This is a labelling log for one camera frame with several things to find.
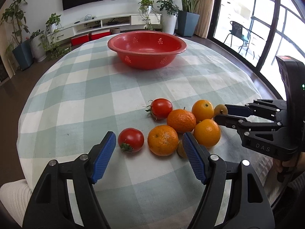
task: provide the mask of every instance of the orange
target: orange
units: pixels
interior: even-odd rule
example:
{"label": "orange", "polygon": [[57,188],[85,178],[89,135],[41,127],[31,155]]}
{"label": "orange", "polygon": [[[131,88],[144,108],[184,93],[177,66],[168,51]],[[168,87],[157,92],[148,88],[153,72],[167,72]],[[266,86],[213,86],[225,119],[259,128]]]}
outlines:
{"label": "orange", "polygon": [[214,108],[211,102],[207,100],[199,100],[192,107],[192,113],[196,117],[197,123],[214,117]]}
{"label": "orange", "polygon": [[194,130],[196,118],[190,111],[176,109],[171,111],[168,115],[167,125],[175,129],[176,132],[185,133]]}
{"label": "orange", "polygon": [[178,134],[170,126],[156,126],[149,132],[147,143],[154,154],[168,156],[177,149],[179,143]]}
{"label": "orange", "polygon": [[200,145],[210,148],[219,142],[221,132],[215,121],[206,119],[195,126],[193,136]]}

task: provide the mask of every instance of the potted plant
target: potted plant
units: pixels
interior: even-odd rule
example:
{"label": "potted plant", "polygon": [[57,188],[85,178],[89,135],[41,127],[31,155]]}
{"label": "potted plant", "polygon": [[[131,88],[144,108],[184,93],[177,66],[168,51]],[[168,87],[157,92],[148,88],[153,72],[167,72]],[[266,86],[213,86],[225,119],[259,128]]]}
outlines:
{"label": "potted plant", "polygon": [[14,74],[16,74],[17,69],[19,68],[18,64],[16,63],[16,59],[13,54],[13,50],[15,49],[15,41],[13,39],[10,40],[9,45],[5,50],[5,56],[11,66],[11,69]]}
{"label": "potted plant", "polygon": [[162,12],[162,32],[174,34],[179,7],[173,4],[173,0],[159,0],[157,3],[161,3],[158,8]]}
{"label": "potted plant", "polygon": [[45,60],[45,58],[47,57],[41,41],[41,36],[43,35],[43,32],[44,31],[40,31],[39,29],[36,32],[33,32],[30,37],[30,46],[32,54],[38,63]]}
{"label": "potted plant", "polygon": [[153,26],[150,22],[149,14],[152,11],[155,16],[157,16],[157,11],[154,9],[153,4],[155,1],[152,0],[141,0],[138,4],[141,4],[139,7],[139,12],[143,20],[145,21],[145,28],[147,30],[153,30]]}
{"label": "potted plant", "polygon": [[[55,35],[59,32],[57,27],[60,24],[60,16],[55,13],[51,14],[51,17],[45,23],[45,32],[41,36],[43,49],[50,53],[49,60],[57,59],[71,51],[71,47],[62,48],[56,41]],[[52,25],[54,24],[56,24],[56,28],[52,31]]]}
{"label": "potted plant", "polygon": [[56,15],[56,13],[51,14],[51,17],[46,22],[46,24],[49,25],[50,33],[54,33],[54,31],[58,28],[60,24],[60,17],[61,15]]}
{"label": "potted plant", "polygon": [[5,12],[2,14],[1,25],[3,22],[12,25],[12,38],[17,45],[12,52],[20,68],[25,70],[33,63],[33,56],[29,41],[23,41],[22,39],[22,30],[29,33],[24,16],[25,12],[20,8],[22,3],[27,4],[25,0],[13,0],[9,8],[5,9]]}
{"label": "potted plant", "polygon": [[178,14],[178,34],[192,37],[199,20],[199,15],[195,13],[199,0],[181,1],[182,10]]}
{"label": "potted plant", "polygon": [[153,4],[154,4],[155,1],[152,1],[152,0],[141,0],[138,4],[141,4],[140,6],[140,11],[143,13],[143,14],[150,14],[152,8],[153,8]]}

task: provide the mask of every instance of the cable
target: cable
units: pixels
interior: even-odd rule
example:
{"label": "cable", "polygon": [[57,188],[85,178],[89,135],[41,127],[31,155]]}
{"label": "cable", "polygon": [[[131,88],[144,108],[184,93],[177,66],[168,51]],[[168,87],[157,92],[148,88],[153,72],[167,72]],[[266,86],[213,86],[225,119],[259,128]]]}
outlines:
{"label": "cable", "polygon": [[300,160],[301,150],[302,150],[302,148],[303,148],[303,146],[304,146],[304,143],[305,143],[305,118],[304,118],[304,120],[303,120],[303,135],[302,135],[301,146],[300,146],[299,149],[298,149],[298,156],[297,156],[297,158],[296,158],[295,165],[294,165],[294,167],[293,167],[293,170],[291,171],[290,177],[287,179],[287,182],[286,182],[285,185],[284,185],[284,188],[283,188],[282,191],[280,192],[280,195],[276,198],[276,200],[274,201],[274,203],[271,205],[272,210],[273,210],[273,209],[276,207],[276,205],[279,203],[279,201],[280,201],[280,199],[282,198],[282,196],[283,196],[283,194],[284,194],[284,192],[285,192],[285,190],[286,190],[288,184],[289,184],[289,183],[291,182],[291,180],[292,180],[292,177],[293,177],[293,175],[294,175],[294,173],[295,173],[295,170],[296,170],[296,168],[297,168],[298,162],[299,162],[299,160]]}
{"label": "cable", "polygon": [[118,24],[122,24],[122,23],[126,23],[126,22],[129,22],[129,21],[125,20],[125,21],[119,22]]}
{"label": "cable", "polygon": [[92,15],[91,15],[91,14],[88,14],[88,15],[85,16],[84,21],[91,20],[91,18],[92,18]]}

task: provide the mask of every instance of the kiwi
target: kiwi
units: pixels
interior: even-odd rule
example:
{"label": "kiwi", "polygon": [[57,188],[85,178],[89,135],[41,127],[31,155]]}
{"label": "kiwi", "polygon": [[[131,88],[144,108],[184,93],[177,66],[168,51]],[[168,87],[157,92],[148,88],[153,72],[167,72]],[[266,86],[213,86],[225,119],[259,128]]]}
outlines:
{"label": "kiwi", "polygon": [[228,109],[223,104],[219,104],[214,108],[214,117],[216,115],[227,115],[227,114],[228,114]]}
{"label": "kiwi", "polygon": [[184,151],[182,141],[179,141],[178,147],[177,147],[178,154],[183,158],[188,158],[186,155],[186,152]]}

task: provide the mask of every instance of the tv stand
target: tv stand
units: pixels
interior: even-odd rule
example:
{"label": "tv stand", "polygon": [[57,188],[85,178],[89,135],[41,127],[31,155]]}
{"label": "tv stand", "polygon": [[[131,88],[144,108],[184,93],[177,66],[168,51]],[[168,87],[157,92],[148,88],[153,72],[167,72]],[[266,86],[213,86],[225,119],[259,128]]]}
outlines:
{"label": "tv stand", "polygon": [[[156,28],[160,27],[160,14],[150,14],[149,18],[151,24],[153,24]],[[88,21],[80,21],[77,24],[71,23],[65,25],[58,29],[59,32],[55,34],[55,38],[56,42],[60,42],[78,35],[81,36],[89,32],[94,32],[102,29],[110,29],[112,27],[119,27],[121,28],[121,31],[144,29],[145,24],[146,21],[139,13],[105,15]]]}

